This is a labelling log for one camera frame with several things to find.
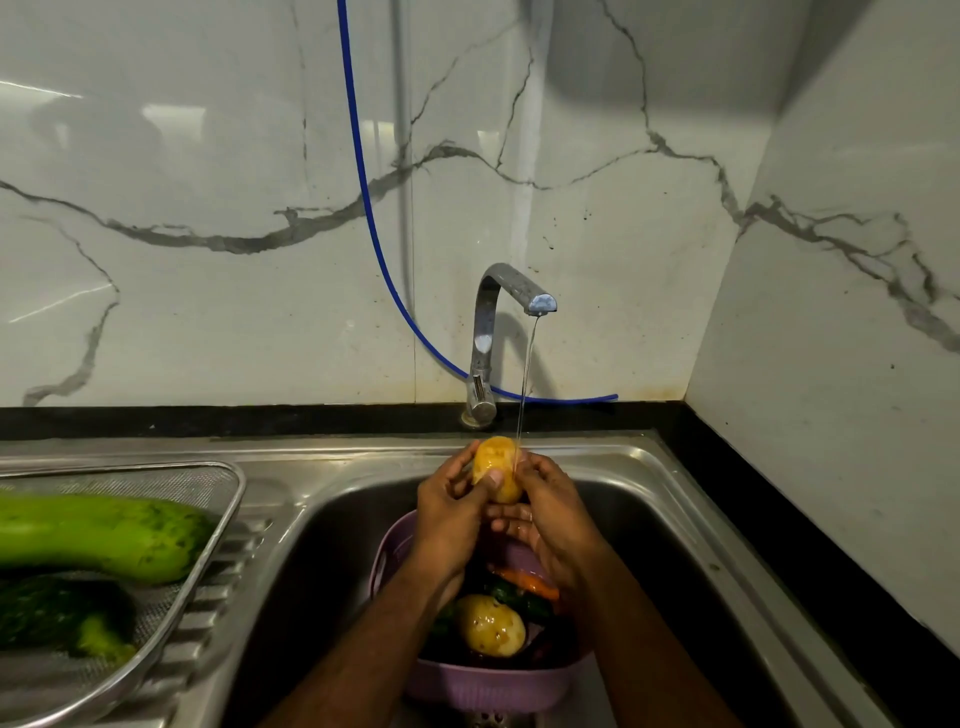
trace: potato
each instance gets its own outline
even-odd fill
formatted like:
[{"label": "potato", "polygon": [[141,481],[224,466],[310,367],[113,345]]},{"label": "potato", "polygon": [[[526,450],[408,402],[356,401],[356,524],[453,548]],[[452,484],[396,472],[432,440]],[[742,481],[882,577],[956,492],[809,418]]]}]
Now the potato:
[{"label": "potato", "polygon": [[523,489],[514,478],[514,464],[516,462],[516,443],[509,437],[491,437],[480,443],[477,453],[473,456],[473,482],[480,482],[490,468],[503,472],[503,483],[493,495],[495,503],[516,503],[523,495]]},{"label": "potato", "polygon": [[513,657],[527,640],[520,615],[492,596],[462,596],[456,606],[457,632],[481,655]]}]

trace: white marble backsplash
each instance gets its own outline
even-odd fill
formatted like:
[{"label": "white marble backsplash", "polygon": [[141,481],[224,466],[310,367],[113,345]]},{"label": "white marble backsplash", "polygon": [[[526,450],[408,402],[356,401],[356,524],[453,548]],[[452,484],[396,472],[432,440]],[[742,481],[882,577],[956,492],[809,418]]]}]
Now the white marble backsplash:
[{"label": "white marble backsplash", "polygon": [[960,651],[960,6],[810,17],[688,401]]},{"label": "white marble backsplash", "polygon": [[[683,396],[806,0],[350,0],[384,253],[466,366],[482,271],[558,299],[534,391]],[[8,3],[0,405],[459,400],[373,256],[336,7]],[[501,303],[494,379],[526,317]]]}]

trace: faucet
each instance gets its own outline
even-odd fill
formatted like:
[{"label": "faucet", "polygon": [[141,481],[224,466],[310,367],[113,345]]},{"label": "faucet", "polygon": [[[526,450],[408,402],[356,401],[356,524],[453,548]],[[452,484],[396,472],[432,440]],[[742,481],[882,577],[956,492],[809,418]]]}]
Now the faucet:
[{"label": "faucet", "polygon": [[545,316],[557,310],[557,300],[506,263],[494,263],[480,279],[477,305],[473,312],[473,353],[467,379],[467,408],[460,416],[470,429],[490,426],[496,417],[496,403],[490,389],[493,323],[496,298],[503,288],[523,306],[528,316]]}]

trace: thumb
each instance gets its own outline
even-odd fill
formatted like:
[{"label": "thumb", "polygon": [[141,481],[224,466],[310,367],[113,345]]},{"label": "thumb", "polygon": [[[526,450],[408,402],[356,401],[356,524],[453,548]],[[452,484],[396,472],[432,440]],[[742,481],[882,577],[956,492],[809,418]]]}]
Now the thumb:
[{"label": "thumb", "polygon": [[501,485],[503,485],[503,473],[496,469],[488,470],[487,474],[474,484],[473,490],[463,496],[461,500],[465,500],[470,505],[482,506],[490,500]]},{"label": "thumb", "polygon": [[516,456],[514,477],[527,493],[532,494],[538,489],[546,487],[546,481],[540,477],[537,469],[530,462],[529,454],[525,449],[522,449]]}]

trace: stainless steel sink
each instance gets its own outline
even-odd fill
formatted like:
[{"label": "stainless steel sink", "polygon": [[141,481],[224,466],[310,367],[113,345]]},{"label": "stainless steel sink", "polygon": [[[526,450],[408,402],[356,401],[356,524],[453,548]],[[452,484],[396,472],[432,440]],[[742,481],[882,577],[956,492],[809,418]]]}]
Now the stainless steel sink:
[{"label": "stainless steel sink", "polygon": [[[383,534],[414,507],[417,483],[465,440],[5,444],[0,469],[191,457],[244,469],[236,537],[168,647],[172,658],[101,722],[245,728],[349,625],[366,599]],[[604,535],[746,725],[892,725],[656,436],[543,437],[524,445],[554,457],[577,481]],[[394,725],[461,722],[404,703]],[[596,666],[536,724],[613,727]]]}]

